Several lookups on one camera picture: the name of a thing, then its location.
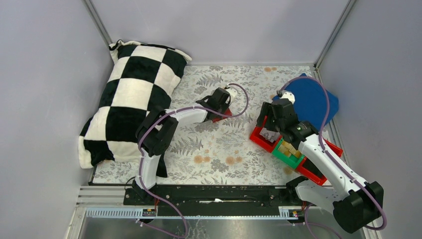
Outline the red leather card holder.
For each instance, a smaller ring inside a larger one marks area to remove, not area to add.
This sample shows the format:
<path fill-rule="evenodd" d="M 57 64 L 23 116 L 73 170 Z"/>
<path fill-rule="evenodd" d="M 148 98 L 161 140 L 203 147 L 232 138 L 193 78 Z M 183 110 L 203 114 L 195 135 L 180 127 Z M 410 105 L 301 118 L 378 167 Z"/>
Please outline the red leather card holder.
<path fill-rule="evenodd" d="M 231 112 L 231 110 L 230 110 L 230 108 L 227 108 L 226 110 L 225 110 L 225 112 L 223 112 L 222 113 L 222 116 L 220 116 L 220 115 L 216 115 L 211 121 L 213 122 L 213 123 L 216 123 L 216 122 L 218 122 L 218 121 L 220 121 L 220 120 L 224 120 L 224 119 L 226 119 L 226 118 L 228 118 L 228 117 L 230 117 L 230 116 L 232 116 L 232 112 Z"/>

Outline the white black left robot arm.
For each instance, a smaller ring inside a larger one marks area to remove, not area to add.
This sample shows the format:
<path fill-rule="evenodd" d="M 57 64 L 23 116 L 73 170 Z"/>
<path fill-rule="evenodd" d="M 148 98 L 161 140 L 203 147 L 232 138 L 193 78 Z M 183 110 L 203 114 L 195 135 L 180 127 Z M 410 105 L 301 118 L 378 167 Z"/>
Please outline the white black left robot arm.
<path fill-rule="evenodd" d="M 135 133 L 142 162 L 136 185 L 150 190 L 157 183 L 158 177 L 167 177 L 164 154 L 180 127 L 218 121 L 229 111 L 231 95 L 229 88 L 217 88 L 212 95 L 198 100 L 189 107 L 176 110 L 165 110 L 155 107 L 142 122 Z"/>

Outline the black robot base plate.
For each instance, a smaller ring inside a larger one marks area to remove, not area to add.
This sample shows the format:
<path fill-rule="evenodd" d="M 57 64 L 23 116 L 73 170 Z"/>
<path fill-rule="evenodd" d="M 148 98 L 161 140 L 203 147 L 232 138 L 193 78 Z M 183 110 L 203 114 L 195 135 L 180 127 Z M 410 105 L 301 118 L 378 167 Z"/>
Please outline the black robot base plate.
<path fill-rule="evenodd" d="M 138 186 L 125 190 L 125 206 L 150 206 L 159 216 L 270 217 L 280 209 L 301 211 L 302 201 L 286 186 L 156 185 L 150 196 Z"/>

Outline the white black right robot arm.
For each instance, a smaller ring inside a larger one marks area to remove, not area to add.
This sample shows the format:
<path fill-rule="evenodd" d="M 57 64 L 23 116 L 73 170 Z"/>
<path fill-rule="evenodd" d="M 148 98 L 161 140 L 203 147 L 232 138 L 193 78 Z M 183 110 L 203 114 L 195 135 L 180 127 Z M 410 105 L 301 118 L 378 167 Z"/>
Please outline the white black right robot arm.
<path fill-rule="evenodd" d="M 322 173 L 332 185 L 328 189 L 312 180 L 293 180 L 294 191 L 302 200 L 332 213 L 339 226 L 354 233 L 382 218 L 384 189 L 376 181 L 369 183 L 335 155 L 318 130 L 308 121 L 299 121 L 293 103 L 288 99 L 264 102 L 257 119 L 258 127 L 277 132 Z"/>

